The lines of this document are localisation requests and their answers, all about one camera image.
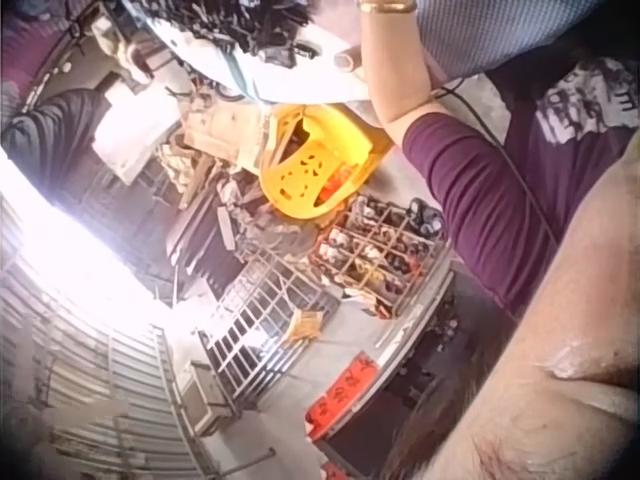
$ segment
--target air conditioner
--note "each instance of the air conditioner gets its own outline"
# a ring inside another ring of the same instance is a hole
[[[196,435],[210,435],[216,423],[233,416],[210,365],[191,361],[178,375],[177,384],[186,418]]]

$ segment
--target bracelet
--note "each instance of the bracelet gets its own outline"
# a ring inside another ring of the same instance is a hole
[[[358,8],[364,13],[412,13],[418,8],[418,4],[415,0],[404,2],[358,0]]]

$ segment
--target skin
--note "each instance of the skin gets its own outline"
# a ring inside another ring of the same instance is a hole
[[[402,145],[418,117],[449,112],[431,96],[413,14],[363,13],[361,25],[372,103]],[[638,411],[639,143],[636,134],[583,201],[504,355],[417,478],[594,478],[628,443]],[[487,457],[500,459],[495,475]]]

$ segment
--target purple sleeve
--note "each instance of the purple sleeve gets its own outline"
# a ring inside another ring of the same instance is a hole
[[[469,270],[519,317],[553,246],[506,160],[478,131],[441,113],[416,120],[403,150],[442,205],[451,241]]]

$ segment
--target purple shirt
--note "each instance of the purple shirt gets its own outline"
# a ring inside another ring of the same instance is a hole
[[[509,101],[508,77],[492,80],[511,114],[504,148],[562,239],[638,127],[636,76],[602,60],[576,68],[537,103]],[[470,271],[520,317],[556,246],[503,155],[476,129],[440,113],[417,119],[403,150],[442,205]]]

